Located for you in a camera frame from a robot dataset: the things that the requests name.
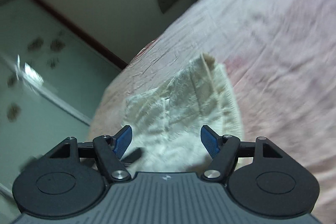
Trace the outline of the cream white textured pants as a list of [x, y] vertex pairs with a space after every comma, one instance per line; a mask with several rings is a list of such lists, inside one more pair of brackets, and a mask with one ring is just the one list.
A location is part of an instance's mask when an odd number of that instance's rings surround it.
[[133, 136], [126, 153], [142, 150], [136, 172], [201, 173], [211, 157], [201, 142], [208, 125], [218, 135], [244, 139], [243, 123], [226, 67], [202, 53], [159, 87], [126, 99], [123, 124]]

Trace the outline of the pink bed sheet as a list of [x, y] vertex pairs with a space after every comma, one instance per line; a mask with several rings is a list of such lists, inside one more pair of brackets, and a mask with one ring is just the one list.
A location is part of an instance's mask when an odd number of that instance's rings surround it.
[[243, 140], [265, 136], [311, 171], [313, 213], [335, 223], [335, 0], [199, 0], [107, 87], [89, 138], [118, 132], [128, 97], [202, 53], [226, 67]]

